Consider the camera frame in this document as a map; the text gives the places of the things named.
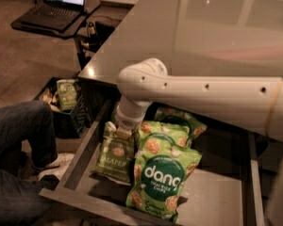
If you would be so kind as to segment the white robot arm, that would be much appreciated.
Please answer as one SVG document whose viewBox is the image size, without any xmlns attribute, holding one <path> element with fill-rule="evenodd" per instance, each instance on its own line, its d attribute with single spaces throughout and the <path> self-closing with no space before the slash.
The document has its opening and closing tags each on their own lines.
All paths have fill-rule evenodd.
<svg viewBox="0 0 283 226">
<path fill-rule="evenodd" d="M 121 69 L 116 78 L 121 101 L 117 116 L 137 125 L 152 103 L 161 103 L 283 142 L 283 77 L 172 76 L 156 58 Z M 257 226 L 283 226 L 283 159 L 270 200 L 260 197 L 258 167 L 250 161 Z"/>
</svg>

